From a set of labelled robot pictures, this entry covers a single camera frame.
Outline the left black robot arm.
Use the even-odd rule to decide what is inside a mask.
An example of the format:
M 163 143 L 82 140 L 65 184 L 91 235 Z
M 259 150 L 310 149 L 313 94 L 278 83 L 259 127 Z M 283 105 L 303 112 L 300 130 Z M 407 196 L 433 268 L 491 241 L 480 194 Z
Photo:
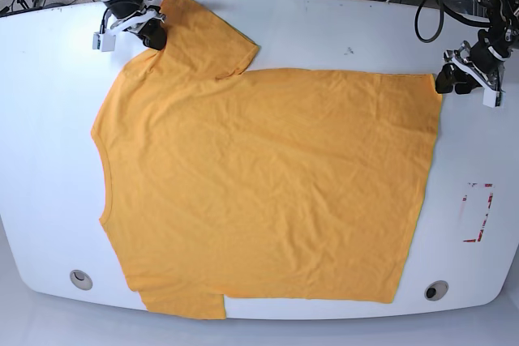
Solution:
M 444 54 L 444 65 L 435 81 L 439 94 L 469 94 L 479 87 L 501 92 L 504 62 L 518 47 L 518 0 L 476 2 L 485 9 L 487 23 L 470 21 L 444 8 L 449 16 L 480 30 L 474 45 L 465 43 Z

